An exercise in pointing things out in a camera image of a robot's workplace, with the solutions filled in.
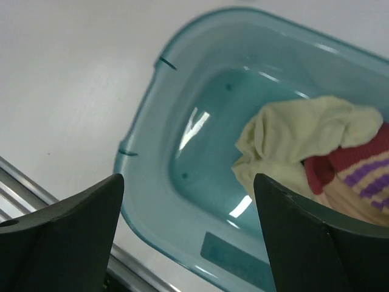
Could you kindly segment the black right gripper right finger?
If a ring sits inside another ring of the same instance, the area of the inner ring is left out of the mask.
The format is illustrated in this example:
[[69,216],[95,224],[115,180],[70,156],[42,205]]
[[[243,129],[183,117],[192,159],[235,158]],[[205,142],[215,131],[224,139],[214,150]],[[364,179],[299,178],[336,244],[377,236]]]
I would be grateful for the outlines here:
[[253,188],[277,291],[388,291],[388,228],[257,174]]

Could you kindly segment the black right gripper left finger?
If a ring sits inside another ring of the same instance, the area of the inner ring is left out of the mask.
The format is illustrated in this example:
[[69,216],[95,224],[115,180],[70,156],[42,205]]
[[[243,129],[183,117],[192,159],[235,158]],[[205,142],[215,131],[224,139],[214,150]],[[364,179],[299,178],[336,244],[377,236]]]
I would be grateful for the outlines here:
[[102,291],[124,192],[114,174],[1,223],[1,291]]

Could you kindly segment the cream sock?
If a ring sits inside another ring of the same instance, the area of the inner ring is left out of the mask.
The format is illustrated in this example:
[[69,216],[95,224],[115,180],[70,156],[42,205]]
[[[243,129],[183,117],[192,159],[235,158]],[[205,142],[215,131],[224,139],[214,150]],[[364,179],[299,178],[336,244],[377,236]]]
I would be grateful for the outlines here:
[[252,200],[259,173],[312,200],[302,161],[364,145],[383,123],[377,109],[334,96],[268,103],[243,128],[232,170]]

